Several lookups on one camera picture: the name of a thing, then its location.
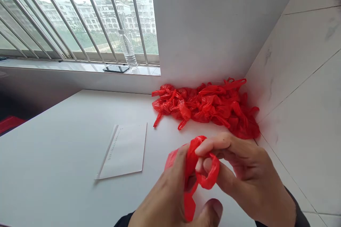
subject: smartphone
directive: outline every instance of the smartphone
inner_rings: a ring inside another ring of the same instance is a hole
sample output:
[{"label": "smartphone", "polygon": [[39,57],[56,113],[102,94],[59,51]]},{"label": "smartphone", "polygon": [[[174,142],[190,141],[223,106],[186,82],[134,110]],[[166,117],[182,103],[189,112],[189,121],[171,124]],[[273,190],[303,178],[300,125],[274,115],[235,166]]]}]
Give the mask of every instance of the smartphone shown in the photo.
[{"label": "smartphone", "polygon": [[113,72],[113,73],[124,73],[129,70],[129,67],[125,66],[107,66],[103,71]]}]

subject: window sill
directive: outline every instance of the window sill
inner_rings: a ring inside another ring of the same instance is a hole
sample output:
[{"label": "window sill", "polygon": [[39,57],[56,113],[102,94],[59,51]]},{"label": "window sill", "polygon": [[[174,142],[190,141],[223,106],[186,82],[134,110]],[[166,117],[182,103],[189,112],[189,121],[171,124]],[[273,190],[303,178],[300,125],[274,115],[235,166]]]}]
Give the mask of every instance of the window sill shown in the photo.
[{"label": "window sill", "polygon": [[[74,72],[92,72],[92,73],[109,73],[104,72],[103,68],[110,66],[109,64],[97,63],[74,63],[74,62],[56,62],[56,61],[39,61],[39,60],[15,60],[7,59],[0,61],[0,67],[9,68],[28,68],[28,69],[42,69],[42,70],[59,70],[59,71],[74,71]],[[129,69],[123,73],[125,75],[146,75],[146,76],[160,76],[161,71],[159,67],[153,66],[139,66],[136,70]]]}]

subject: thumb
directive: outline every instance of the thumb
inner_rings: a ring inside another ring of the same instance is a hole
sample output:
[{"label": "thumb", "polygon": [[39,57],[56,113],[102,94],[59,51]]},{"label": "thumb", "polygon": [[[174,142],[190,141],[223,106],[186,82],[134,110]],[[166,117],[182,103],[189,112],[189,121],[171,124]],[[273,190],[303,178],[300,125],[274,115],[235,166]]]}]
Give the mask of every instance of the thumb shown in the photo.
[{"label": "thumb", "polygon": [[204,205],[199,217],[189,224],[192,227],[217,227],[223,214],[223,205],[217,199],[210,199]]}]

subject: plastic water bottle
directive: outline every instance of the plastic water bottle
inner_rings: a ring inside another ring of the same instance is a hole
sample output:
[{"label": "plastic water bottle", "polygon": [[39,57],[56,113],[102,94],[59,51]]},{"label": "plastic water bottle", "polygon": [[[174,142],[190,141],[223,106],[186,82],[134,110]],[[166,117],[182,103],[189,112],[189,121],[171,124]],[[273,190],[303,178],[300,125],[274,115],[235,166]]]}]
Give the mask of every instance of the plastic water bottle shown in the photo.
[{"label": "plastic water bottle", "polygon": [[137,69],[138,66],[135,58],[134,49],[129,38],[125,35],[124,30],[118,30],[118,33],[120,34],[121,50],[124,54],[125,60],[127,61],[129,68]]}]

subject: white envelope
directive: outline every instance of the white envelope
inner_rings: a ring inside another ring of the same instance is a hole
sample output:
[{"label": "white envelope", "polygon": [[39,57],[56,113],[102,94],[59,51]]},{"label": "white envelope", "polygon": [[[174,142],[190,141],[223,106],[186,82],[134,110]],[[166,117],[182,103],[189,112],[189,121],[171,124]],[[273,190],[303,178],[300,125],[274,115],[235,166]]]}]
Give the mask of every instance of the white envelope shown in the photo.
[{"label": "white envelope", "polygon": [[115,125],[95,180],[142,171],[147,123]]}]

